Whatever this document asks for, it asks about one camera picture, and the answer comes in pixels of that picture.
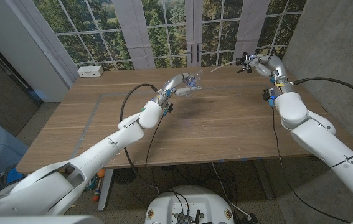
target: orange ball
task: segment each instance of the orange ball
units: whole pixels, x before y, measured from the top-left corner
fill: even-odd
[[[101,170],[99,170],[99,172],[97,172],[97,176],[99,176],[100,178],[104,177],[105,174],[106,174],[105,169],[101,169]]]

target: small white box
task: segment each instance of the small white box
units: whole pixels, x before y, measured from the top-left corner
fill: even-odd
[[[80,77],[100,77],[103,74],[101,66],[82,66],[78,69]]]

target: table leg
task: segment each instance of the table leg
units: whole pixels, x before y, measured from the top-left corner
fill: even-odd
[[[270,185],[268,173],[266,172],[266,168],[263,165],[263,160],[257,159],[252,162],[253,162],[253,165],[255,166],[255,169],[257,170],[259,181],[261,182],[261,186],[262,186],[263,192],[265,193],[265,197],[268,200],[275,199],[273,189],[271,188],[271,185]]]
[[[113,178],[114,169],[107,169],[104,175],[103,183],[101,184],[101,192],[99,198],[99,212],[102,212],[107,207],[107,201],[110,197],[111,180]]]

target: gray wall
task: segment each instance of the gray wall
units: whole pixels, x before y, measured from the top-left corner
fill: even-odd
[[[283,63],[297,78],[329,77],[353,85],[353,1],[308,0]],[[327,81],[303,85],[353,136],[353,90]]]
[[[67,87],[6,1],[0,0],[0,52],[45,102],[60,102]]]

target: window pane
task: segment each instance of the window pane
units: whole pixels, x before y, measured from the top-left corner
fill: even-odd
[[[305,6],[306,0],[289,0],[287,12],[301,12]]]
[[[104,33],[103,38],[114,60],[128,60],[131,58],[122,31]]]
[[[216,54],[201,55],[201,66],[215,66],[216,65]]]
[[[265,19],[257,47],[271,45],[271,43],[273,42],[273,38],[276,34],[280,17],[281,16],[269,17]]]
[[[111,60],[100,34],[82,34],[81,37],[95,61]]]
[[[184,0],[165,0],[165,11],[168,24],[186,22]]]
[[[284,11],[287,0],[270,0],[267,15],[279,14]]]
[[[114,67],[114,63],[103,63],[103,64],[99,64],[103,67],[104,71],[111,71],[111,70],[115,70]]]
[[[233,61],[234,52],[219,53],[218,65],[224,65]]]
[[[148,32],[153,55],[155,57],[168,55],[168,40],[165,27],[150,28]]]
[[[277,55],[280,59],[283,59],[284,54],[286,53],[287,48],[286,47],[274,47],[273,50],[271,51],[271,54]]]
[[[89,62],[91,58],[77,35],[58,36],[74,63]]]
[[[220,50],[234,50],[240,21],[222,22]]]
[[[263,54],[263,55],[268,55],[270,51],[270,47],[264,48],[264,49],[256,49],[255,54]]]
[[[62,3],[78,31],[96,30],[84,0],[62,0]]]
[[[225,1],[224,19],[240,18],[243,9],[243,0]]]
[[[154,58],[156,68],[170,68],[169,58]]]
[[[117,62],[116,66],[119,70],[134,70],[132,62]]]
[[[186,26],[168,27],[169,44],[171,45],[171,55],[181,55],[186,53]]]
[[[34,4],[55,33],[74,32],[58,0],[34,0]]]
[[[173,57],[172,68],[186,68],[187,67],[187,57]]]
[[[101,30],[121,28],[111,0],[89,0],[89,5]]]
[[[300,15],[284,15],[276,37],[276,45],[287,45],[291,40]]]
[[[204,0],[202,9],[202,20],[220,19],[222,0]]]
[[[219,22],[202,25],[202,50],[213,52],[218,50]]]
[[[162,0],[142,0],[141,2],[147,26],[165,24]]]

